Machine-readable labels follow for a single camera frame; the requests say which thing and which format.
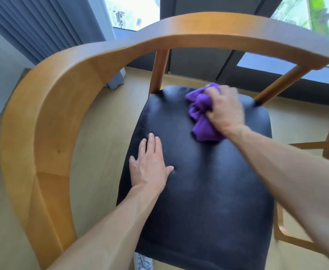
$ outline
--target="person's left arm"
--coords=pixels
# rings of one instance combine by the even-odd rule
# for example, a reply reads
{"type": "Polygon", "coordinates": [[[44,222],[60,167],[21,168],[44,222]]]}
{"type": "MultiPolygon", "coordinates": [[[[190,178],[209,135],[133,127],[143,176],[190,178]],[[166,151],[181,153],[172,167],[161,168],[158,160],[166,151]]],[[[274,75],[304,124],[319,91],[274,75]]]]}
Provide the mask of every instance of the person's left arm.
{"type": "Polygon", "coordinates": [[[172,166],[165,166],[162,144],[152,133],[130,157],[132,188],[114,211],[77,240],[49,270],[127,270],[149,214],[164,189],[172,166]]]}

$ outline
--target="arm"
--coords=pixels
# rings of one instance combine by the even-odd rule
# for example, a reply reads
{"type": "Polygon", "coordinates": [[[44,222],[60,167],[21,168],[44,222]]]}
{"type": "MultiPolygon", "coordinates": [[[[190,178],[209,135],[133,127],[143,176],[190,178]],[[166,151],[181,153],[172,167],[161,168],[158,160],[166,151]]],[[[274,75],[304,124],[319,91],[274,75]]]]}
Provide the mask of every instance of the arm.
{"type": "Polygon", "coordinates": [[[280,144],[244,125],[236,88],[213,87],[207,117],[229,138],[281,205],[329,257],[329,160],[280,144]]]}
{"type": "Polygon", "coordinates": [[[172,166],[165,167],[162,144],[152,133],[130,157],[132,188],[114,211],[76,241],[49,270],[127,270],[149,214],[164,189],[172,166]]]}

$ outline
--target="hand holding purple cloth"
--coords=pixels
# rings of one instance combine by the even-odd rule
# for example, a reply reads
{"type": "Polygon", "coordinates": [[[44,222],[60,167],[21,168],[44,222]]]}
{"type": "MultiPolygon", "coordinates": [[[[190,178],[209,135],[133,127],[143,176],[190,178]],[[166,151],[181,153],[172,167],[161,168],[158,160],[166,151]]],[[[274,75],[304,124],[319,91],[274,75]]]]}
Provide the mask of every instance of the hand holding purple cloth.
{"type": "Polygon", "coordinates": [[[219,85],[211,82],[206,87],[194,90],[186,95],[191,103],[188,114],[196,121],[192,129],[196,141],[222,141],[225,137],[217,131],[206,116],[207,111],[212,111],[212,100],[204,91],[208,87],[215,87],[219,90],[219,85]]]}

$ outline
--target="wooden floor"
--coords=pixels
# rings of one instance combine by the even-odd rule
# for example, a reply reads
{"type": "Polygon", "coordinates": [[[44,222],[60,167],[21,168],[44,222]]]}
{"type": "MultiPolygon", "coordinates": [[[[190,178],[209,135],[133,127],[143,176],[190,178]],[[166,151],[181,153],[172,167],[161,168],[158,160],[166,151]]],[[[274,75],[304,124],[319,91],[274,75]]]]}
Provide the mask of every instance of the wooden floor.
{"type": "MultiPolygon", "coordinates": [[[[77,236],[88,231],[116,204],[123,161],[137,119],[147,100],[151,72],[126,68],[126,83],[116,90],[103,89],[81,126],[71,167],[71,206],[77,236]]],[[[203,87],[206,82],[166,76],[163,86],[203,87]]],[[[247,95],[254,93],[240,91],[247,95]]],[[[329,106],[276,98],[267,108],[274,139],[283,143],[325,140],[329,106]]],[[[300,226],[285,216],[288,230],[306,237],[300,226]]],[[[174,270],[154,262],[155,270],[174,270]]],[[[6,196],[0,173],[0,269],[39,269],[38,263],[6,196]]],[[[271,241],[267,270],[329,269],[323,255],[286,243],[271,241]]]]}

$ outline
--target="window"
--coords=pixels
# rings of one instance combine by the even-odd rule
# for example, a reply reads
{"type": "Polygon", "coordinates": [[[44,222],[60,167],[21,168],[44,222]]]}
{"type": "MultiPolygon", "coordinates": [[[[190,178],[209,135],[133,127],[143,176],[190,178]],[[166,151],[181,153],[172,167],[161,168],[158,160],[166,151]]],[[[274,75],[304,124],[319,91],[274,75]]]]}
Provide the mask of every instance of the window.
{"type": "Polygon", "coordinates": [[[159,21],[159,0],[105,0],[113,27],[140,30],[159,21]]]}
{"type": "Polygon", "coordinates": [[[272,18],[329,37],[329,0],[283,0],[272,18]]]}

